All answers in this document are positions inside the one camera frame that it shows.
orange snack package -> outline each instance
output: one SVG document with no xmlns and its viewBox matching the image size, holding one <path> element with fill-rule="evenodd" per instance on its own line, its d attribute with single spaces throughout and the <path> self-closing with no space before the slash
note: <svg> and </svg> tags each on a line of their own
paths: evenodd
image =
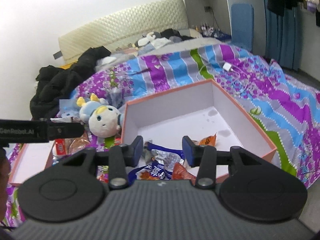
<svg viewBox="0 0 320 240">
<path fill-rule="evenodd" d="M 190 179 L 192 185 L 196 184 L 196 176 L 189 173 L 180 163 L 174 165 L 171 179 Z"/>
<path fill-rule="evenodd" d="M 216 139 L 217 139 L 217 134 L 208 136 L 200 141 L 193 141 L 195 145 L 210 145 L 210 146 L 215 146 L 216 145 Z"/>
<path fill-rule="evenodd" d="M 140 179 L 142 180 L 159 180 L 158 177 L 151 176 L 150 172 L 144 171 L 140 175 Z"/>
</svg>

white charger adapter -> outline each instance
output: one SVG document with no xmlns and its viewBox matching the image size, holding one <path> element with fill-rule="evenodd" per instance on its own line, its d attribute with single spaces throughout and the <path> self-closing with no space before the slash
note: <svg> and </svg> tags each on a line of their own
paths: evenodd
<svg viewBox="0 0 320 240">
<path fill-rule="evenodd" d="M 228 62 L 226 62 L 223 67 L 222 67 L 225 71 L 229 72 L 230 69 L 232 68 L 232 65 Z"/>
</svg>

doll face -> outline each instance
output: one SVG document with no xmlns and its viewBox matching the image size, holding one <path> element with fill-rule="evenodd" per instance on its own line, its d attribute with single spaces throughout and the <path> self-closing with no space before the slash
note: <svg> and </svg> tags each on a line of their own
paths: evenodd
<svg viewBox="0 0 320 240">
<path fill-rule="evenodd" d="M 118 125 L 119 114 L 119 110 L 113 106 L 98 107 L 89 119 L 90 131 L 101 138 L 116 135 L 120 130 Z"/>
</svg>

stuffed doll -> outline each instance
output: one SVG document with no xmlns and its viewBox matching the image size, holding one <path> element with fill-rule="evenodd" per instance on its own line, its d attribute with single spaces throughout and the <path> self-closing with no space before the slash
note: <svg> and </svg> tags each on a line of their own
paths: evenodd
<svg viewBox="0 0 320 240">
<path fill-rule="evenodd" d="M 115 136 L 121 129 L 122 115 L 114 106 L 106 105 L 107 101 L 91 94 L 90 101 L 86 102 L 79 97 L 77 105 L 81 107 L 80 120 L 89 124 L 92 134 L 107 138 Z"/>
</svg>

snack wrapper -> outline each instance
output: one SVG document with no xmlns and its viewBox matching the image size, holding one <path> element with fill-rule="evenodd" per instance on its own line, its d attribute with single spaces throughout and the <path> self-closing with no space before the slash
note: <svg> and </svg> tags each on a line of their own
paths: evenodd
<svg viewBox="0 0 320 240">
<path fill-rule="evenodd" d="M 169 180 L 172 172 L 167 171 L 163 164 L 153 161 L 151 164 L 136 168 L 129 172 L 128 179 L 131 185 L 136 179 L 139 180 Z"/>
<path fill-rule="evenodd" d="M 170 180 L 174 165 L 184 163 L 182 150 L 173 150 L 150 142 L 144 147 L 146 166 L 136 168 L 129 172 L 129 184 L 136 179 L 141 180 Z"/>
<path fill-rule="evenodd" d="M 174 165 L 171 179 L 189 179 L 192 185 L 196 184 L 196 176 L 189 173 L 180 163 Z"/>
<path fill-rule="evenodd" d="M 175 163 L 183 164 L 184 159 L 185 157 L 182 150 L 168 149 L 150 142 L 145 144 L 146 164 L 156 160 L 158 163 L 164 165 L 167 171 L 173 172 Z"/>
<path fill-rule="evenodd" d="M 74 117 L 63 117 L 63 118 L 51 118 L 51 122 L 80 122 L 80 120 Z M 85 149 L 89 144 L 90 140 L 87 131 L 84 131 L 83 135 L 79 138 L 66 138 L 66 139 L 55 139 L 55 146 L 52 149 L 53 155 L 59 159 L 62 156 L 72 155 Z"/>
<path fill-rule="evenodd" d="M 203 138 L 200 141 L 193 141 L 193 143 L 195 145 L 210 145 L 214 147 L 216 145 L 216 139 L 217 139 L 217 134 Z"/>
</svg>

